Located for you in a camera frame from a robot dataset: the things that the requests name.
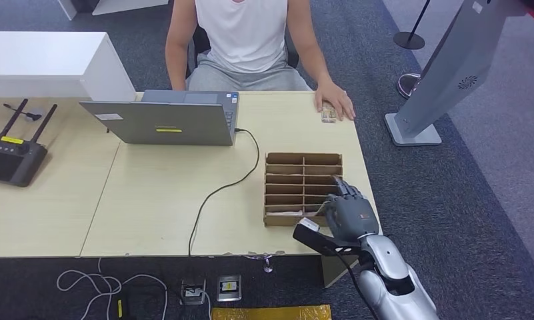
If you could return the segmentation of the person's left hand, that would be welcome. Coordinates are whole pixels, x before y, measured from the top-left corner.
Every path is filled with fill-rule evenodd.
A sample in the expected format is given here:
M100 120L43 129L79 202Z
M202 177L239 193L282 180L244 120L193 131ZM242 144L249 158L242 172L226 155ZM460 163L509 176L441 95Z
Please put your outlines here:
M324 103L332 106L336 118L340 121L344 120L344 118L354 120L356 117L353 103L346 91L330 79L320 80L315 90L315 108L317 112L323 111Z

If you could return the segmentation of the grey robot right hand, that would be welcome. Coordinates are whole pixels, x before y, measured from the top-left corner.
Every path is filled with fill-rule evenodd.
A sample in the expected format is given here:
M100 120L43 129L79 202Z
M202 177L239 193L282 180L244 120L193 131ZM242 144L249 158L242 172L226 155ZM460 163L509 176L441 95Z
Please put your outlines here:
M337 175L332 178L337 191L328 194L323 211L334 238L354 242L378 234L379 221L370 201L343 178Z

